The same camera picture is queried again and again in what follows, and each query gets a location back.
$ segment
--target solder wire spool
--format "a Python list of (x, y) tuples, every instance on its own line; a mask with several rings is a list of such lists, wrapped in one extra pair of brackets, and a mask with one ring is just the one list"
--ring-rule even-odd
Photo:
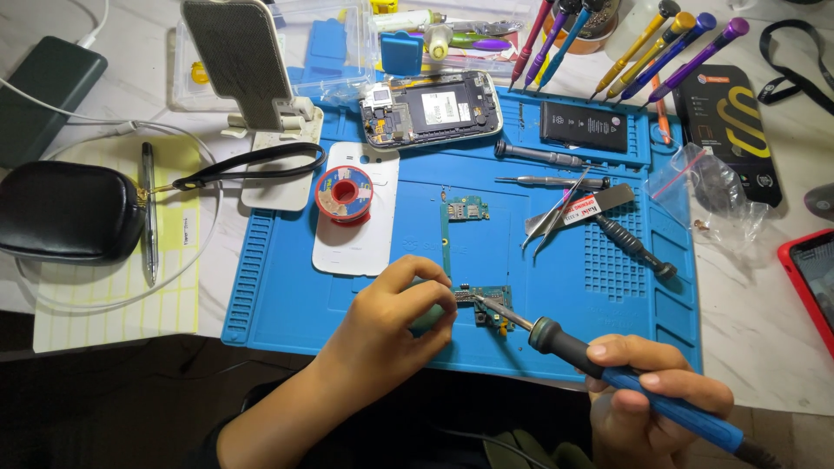
[(337, 166), (316, 183), (316, 205), (339, 226), (358, 226), (368, 221), (373, 197), (370, 176), (355, 166)]

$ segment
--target black strap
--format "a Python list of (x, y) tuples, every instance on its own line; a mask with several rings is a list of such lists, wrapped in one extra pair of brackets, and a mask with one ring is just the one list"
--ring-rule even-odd
[[(224, 173), (226, 169), (231, 169), (241, 164), (260, 163), (262, 161), (272, 161), (278, 158), (285, 158), (288, 156), (295, 156), (299, 152), (305, 150), (315, 150), (320, 154), (313, 163), (299, 166), (292, 169), (280, 169), (277, 171), (244, 171), (238, 173)], [(292, 142), (289, 144), (279, 145), (277, 147), (269, 147), (267, 149), (260, 149), (251, 151), (249, 153), (239, 154), (220, 163), (212, 164), (211, 166), (201, 169), (190, 176), (177, 179), (171, 183), (175, 189), (191, 190), (203, 188), (206, 183), (219, 181), (221, 179), (267, 179), (267, 178), (288, 178), (290, 176), (298, 176), (299, 174), (308, 173), (315, 170), (324, 162), (327, 161), (327, 152), (321, 148), (320, 145), (312, 142)]]
[[(783, 75), (770, 81), (764, 88), (761, 89), (758, 97), (759, 101), (763, 104), (770, 105), (804, 91), (805, 94), (807, 94), (809, 98), (813, 99), (815, 103), (822, 106), (822, 108), (828, 111), (831, 115), (834, 115), (834, 101), (831, 101), (830, 98), (820, 91), (820, 89), (817, 88), (811, 80), (803, 77), (799, 73), (794, 72), (788, 67), (775, 65), (771, 61), (771, 34), (780, 28), (801, 29), (806, 32), (808, 36), (811, 36), (811, 39), (813, 39), (816, 44), (816, 50), (819, 52), (817, 63), (820, 66), (822, 77), (826, 80), (828, 86), (830, 86), (831, 89), (834, 89), (834, 77), (831, 76), (831, 73), (828, 72), (828, 68), (826, 68), (825, 64), (822, 62), (822, 38), (820, 38), (820, 34), (816, 31), (816, 29), (814, 29), (813, 26), (802, 21), (801, 19), (785, 19), (777, 21), (776, 23), (773, 23), (765, 28), (765, 30), (761, 32), (761, 38), (759, 38), (759, 51), (761, 52), (761, 56), (765, 58), (774, 70)], [(778, 87), (785, 80), (793, 83), (794, 86), (774, 93), (776, 87)]]

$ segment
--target red screwdriver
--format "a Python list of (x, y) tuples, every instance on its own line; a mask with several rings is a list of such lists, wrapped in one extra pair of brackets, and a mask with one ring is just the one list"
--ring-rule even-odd
[(513, 67), (513, 74), (510, 77), (510, 87), (508, 89), (513, 88), (515, 81), (519, 79), (525, 67), (527, 67), (527, 61), (530, 60), (530, 54), (533, 53), (533, 44), (535, 44), (536, 38), (539, 37), (541, 26), (545, 24), (545, 18), (550, 14), (550, 10), (553, 9), (554, 2), (555, 0), (542, 0), (541, 6), (539, 7), (539, 14), (536, 15), (533, 28), (530, 30), (530, 36), (527, 36), (527, 43), (521, 49), (519, 57), (515, 60), (515, 67)]

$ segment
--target black pouch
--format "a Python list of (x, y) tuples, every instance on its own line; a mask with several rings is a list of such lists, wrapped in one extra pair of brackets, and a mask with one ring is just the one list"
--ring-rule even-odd
[(117, 264), (138, 243), (144, 205), (138, 185), (113, 169), (23, 164), (0, 181), (0, 250), (42, 262)]

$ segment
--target black battery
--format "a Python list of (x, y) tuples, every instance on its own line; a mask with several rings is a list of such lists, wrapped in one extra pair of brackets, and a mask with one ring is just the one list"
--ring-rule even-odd
[(736, 171), (748, 199), (779, 205), (779, 179), (747, 75), (733, 65), (701, 65), (673, 96), (685, 141)]
[(544, 101), (539, 137), (563, 144), (625, 153), (628, 151), (625, 114)]

